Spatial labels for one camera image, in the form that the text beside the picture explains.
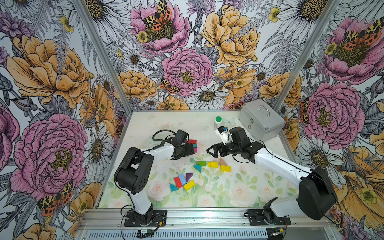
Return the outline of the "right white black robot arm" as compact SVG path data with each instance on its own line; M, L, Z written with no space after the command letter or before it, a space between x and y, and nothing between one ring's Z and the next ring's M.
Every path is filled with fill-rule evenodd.
M261 140L253 141L242 127L216 129L221 143L207 149L214 158L240 155L249 163L258 164L290 182L298 194L286 198L272 198L263 207L257 218L267 225L276 225L280 219L290 216L307 216L319 221L338 198L331 180L321 167L311 169L285 159L271 150Z

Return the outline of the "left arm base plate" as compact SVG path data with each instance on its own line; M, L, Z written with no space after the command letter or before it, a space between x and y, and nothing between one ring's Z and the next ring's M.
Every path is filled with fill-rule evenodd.
M128 211L124 219L125 227L163 227L167 220L166 210L151 210L145 215L140 215L135 211Z

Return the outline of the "teal triangular block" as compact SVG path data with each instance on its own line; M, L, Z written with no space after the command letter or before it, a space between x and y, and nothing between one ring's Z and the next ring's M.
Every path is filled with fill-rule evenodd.
M202 172L201 165L194 165L194 169L196 169L199 173Z

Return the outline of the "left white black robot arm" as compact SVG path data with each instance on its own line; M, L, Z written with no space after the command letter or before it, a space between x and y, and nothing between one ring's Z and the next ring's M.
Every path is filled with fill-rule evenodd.
M114 174L115 185L128 194L133 204L126 221L142 226L154 222L154 207L144 191L153 163L164 159L174 161L193 155L194 144L189 140L190 135L185 131L159 130L152 136L155 146L147 150L136 147L128 149Z

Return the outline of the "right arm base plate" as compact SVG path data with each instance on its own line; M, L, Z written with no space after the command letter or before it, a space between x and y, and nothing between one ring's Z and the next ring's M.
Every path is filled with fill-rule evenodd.
M289 226L289 217L277 217L274 213L264 209L249 209L244 213L251 226Z

